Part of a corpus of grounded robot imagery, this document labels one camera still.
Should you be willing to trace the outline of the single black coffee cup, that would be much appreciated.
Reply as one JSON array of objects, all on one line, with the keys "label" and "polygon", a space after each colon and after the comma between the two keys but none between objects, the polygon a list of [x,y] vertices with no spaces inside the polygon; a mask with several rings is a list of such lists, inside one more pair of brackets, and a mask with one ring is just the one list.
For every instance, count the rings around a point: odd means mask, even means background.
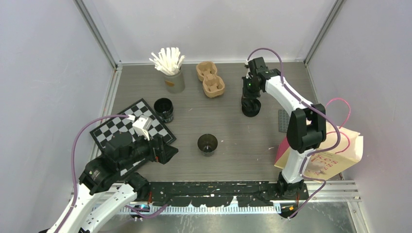
[{"label": "single black coffee cup", "polygon": [[212,156],[218,147],[218,140],[212,134],[204,134],[198,138],[197,147],[203,156]]}]

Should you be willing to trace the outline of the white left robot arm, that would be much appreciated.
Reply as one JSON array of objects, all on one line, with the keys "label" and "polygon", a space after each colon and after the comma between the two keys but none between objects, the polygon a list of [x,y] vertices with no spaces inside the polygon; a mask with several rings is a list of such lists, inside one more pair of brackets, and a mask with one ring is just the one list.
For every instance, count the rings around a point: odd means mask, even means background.
[{"label": "white left robot arm", "polygon": [[92,233],[133,200],[143,201],[150,183],[138,168],[146,162],[166,164],[179,152],[161,135],[147,140],[116,133],[102,153],[85,166],[70,203],[47,233]]}]

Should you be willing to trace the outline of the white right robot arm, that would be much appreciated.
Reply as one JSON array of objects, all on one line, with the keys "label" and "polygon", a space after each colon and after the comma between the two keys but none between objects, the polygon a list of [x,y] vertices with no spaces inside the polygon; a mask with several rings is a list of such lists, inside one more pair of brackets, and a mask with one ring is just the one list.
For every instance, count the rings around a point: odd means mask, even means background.
[{"label": "white right robot arm", "polygon": [[248,71],[242,78],[241,109],[245,116],[254,117],[260,112],[258,100],[261,92],[274,97],[289,116],[286,140],[290,153],[279,174],[276,191],[283,199],[290,199],[303,187],[303,171],[311,152],[326,139],[325,107],[312,104],[298,94],[278,69],[269,69],[262,57],[252,59],[245,66]]}]

